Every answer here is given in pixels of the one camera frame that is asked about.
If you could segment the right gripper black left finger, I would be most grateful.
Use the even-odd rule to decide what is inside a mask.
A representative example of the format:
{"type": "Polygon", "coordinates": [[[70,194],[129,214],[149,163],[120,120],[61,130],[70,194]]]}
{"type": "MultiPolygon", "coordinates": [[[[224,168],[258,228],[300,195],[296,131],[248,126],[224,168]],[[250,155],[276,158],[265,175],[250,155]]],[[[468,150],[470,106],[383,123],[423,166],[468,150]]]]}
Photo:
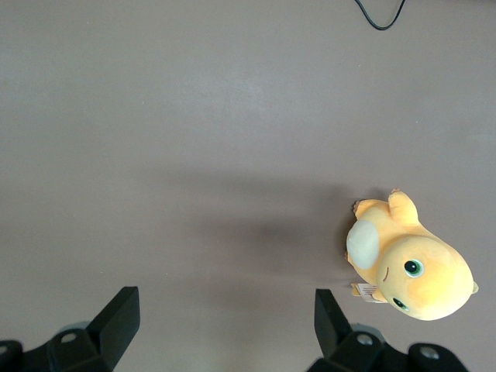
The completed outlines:
{"type": "Polygon", "coordinates": [[[140,327],[137,287],[124,287],[86,325],[58,333],[48,342],[51,371],[113,371],[140,327]]]}

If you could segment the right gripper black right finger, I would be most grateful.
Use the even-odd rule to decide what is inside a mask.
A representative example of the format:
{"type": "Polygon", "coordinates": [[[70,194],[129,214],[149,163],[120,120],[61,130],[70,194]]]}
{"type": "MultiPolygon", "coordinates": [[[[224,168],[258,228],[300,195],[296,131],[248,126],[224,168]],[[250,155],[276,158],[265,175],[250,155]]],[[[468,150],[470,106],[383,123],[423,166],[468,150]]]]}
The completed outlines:
{"type": "Polygon", "coordinates": [[[322,351],[310,371],[410,371],[408,357],[367,326],[353,329],[329,289],[315,291],[314,329],[322,351]]]}

